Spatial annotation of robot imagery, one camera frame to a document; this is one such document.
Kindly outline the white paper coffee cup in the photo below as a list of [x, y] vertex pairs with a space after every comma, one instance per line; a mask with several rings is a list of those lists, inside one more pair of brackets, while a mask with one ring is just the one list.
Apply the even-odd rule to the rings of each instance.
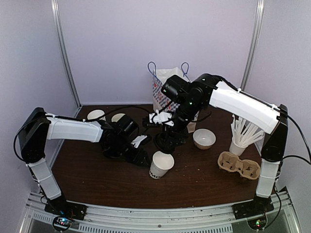
[[174, 158], [171, 154], [157, 151], [152, 156], [149, 176], [153, 179], [162, 178], [174, 166]]

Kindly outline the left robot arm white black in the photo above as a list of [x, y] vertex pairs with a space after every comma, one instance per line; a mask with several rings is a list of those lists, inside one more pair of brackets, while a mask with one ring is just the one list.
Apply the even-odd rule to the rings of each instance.
[[116, 122], [107, 122], [101, 117], [79, 120], [49, 114], [37, 107], [17, 131], [14, 143], [19, 143], [20, 150], [14, 153], [36, 178], [47, 203], [60, 216], [64, 216], [70, 211], [70, 205], [47, 165], [46, 141], [66, 139], [100, 143], [106, 157], [122, 158], [128, 163], [148, 167], [151, 162], [141, 144], [148, 141], [149, 136], [139, 135], [131, 139], [138, 129], [138, 124], [128, 115], [123, 115]]

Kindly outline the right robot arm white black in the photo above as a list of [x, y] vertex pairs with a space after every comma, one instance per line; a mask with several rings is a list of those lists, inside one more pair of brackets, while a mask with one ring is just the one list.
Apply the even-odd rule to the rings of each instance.
[[163, 84], [161, 92], [179, 105], [173, 114], [156, 110], [149, 115], [151, 123], [163, 125], [162, 132], [155, 137], [155, 145], [164, 153], [172, 153], [177, 146], [185, 144], [187, 125], [210, 105], [239, 116], [265, 132], [258, 186], [249, 203], [249, 210], [260, 214], [270, 203], [279, 165], [284, 159], [291, 119], [287, 107], [268, 104], [237, 89], [225, 78], [207, 73], [191, 83], [173, 75]]

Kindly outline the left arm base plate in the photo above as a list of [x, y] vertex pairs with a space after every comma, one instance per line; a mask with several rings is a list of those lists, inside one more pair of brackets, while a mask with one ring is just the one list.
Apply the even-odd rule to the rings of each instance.
[[65, 202], [64, 204], [47, 203], [44, 208], [45, 212], [74, 220], [84, 220], [86, 210], [86, 205], [72, 202]]

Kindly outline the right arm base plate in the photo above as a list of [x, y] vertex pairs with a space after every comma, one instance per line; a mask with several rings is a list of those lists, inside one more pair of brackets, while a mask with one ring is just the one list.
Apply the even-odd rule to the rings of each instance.
[[257, 215], [263, 215], [266, 212], [274, 210], [271, 203], [263, 203], [259, 201], [248, 201], [237, 203], [232, 206], [235, 219], [249, 218]]

